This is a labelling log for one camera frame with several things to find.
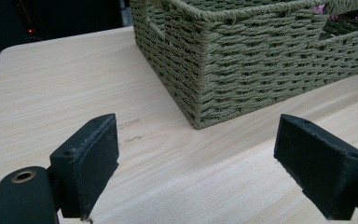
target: basket rim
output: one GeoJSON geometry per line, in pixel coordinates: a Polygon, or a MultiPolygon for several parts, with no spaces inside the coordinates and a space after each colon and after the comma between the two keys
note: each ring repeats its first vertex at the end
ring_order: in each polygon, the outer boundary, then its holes
{"type": "Polygon", "coordinates": [[[275,3],[257,7],[243,7],[238,9],[211,11],[202,10],[191,6],[182,0],[149,0],[155,5],[160,5],[166,8],[167,4],[177,7],[177,9],[185,12],[186,15],[191,16],[197,20],[203,21],[225,21],[236,20],[239,18],[249,18],[256,15],[283,12],[290,10],[297,10],[305,7],[317,7],[320,5],[328,4],[334,0],[292,0],[285,3],[275,3]]]}

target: wicker basket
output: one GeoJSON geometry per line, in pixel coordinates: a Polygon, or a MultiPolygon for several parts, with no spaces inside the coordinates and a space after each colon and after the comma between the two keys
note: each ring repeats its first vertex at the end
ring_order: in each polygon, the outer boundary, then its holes
{"type": "Polygon", "coordinates": [[[355,9],[358,0],[131,0],[137,46],[197,129],[358,74],[358,22],[327,20],[355,9]]]}

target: green woven basket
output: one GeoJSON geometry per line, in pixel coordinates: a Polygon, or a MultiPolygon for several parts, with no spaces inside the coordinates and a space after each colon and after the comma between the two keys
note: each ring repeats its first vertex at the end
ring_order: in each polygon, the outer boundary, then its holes
{"type": "Polygon", "coordinates": [[[358,74],[358,22],[327,19],[355,9],[358,0],[131,0],[137,46],[197,129],[358,74]]]}

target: screw hole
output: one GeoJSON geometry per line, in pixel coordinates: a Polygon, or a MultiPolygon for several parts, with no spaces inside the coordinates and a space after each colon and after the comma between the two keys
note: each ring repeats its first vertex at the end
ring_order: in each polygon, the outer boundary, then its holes
{"type": "Polygon", "coordinates": [[[21,173],[14,175],[13,178],[11,178],[11,182],[20,184],[34,178],[35,175],[36,175],[35,171],[23,171],[21,173]]]}
{"type": "Polygon", "coordinates": [[[349,156],[353,157],[353,158],[358,158],[358,155],[356,153],[353,153],[353,152],[350,152],[349,156]]]}
{"type": "Polygon", "coordinates": [[[66,150],[66,151],[64,151],[63,152],[63,155],[65,155],[65,156],[70,156],[70,155],[72,155],[74,152],[72,152],[72,151],[70,151],[70,150],[66,150]]]}

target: wood grain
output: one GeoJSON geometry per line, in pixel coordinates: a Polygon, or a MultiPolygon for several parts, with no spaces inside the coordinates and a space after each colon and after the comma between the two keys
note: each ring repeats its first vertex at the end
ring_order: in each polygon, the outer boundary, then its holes
{"type": "MultiPolygon", "coordinates": [[[[117,114],[120,165],[94,223],[338,223],[324,219],[272,154],[281,113],[358,148],[358,76],[197,131],[135,46],[132,28],[6,49],[0,180],[48,167],[51,152],[107,113],[117,114]]],[[[349,223],[358,223],[358,211],[349,223]]]]}

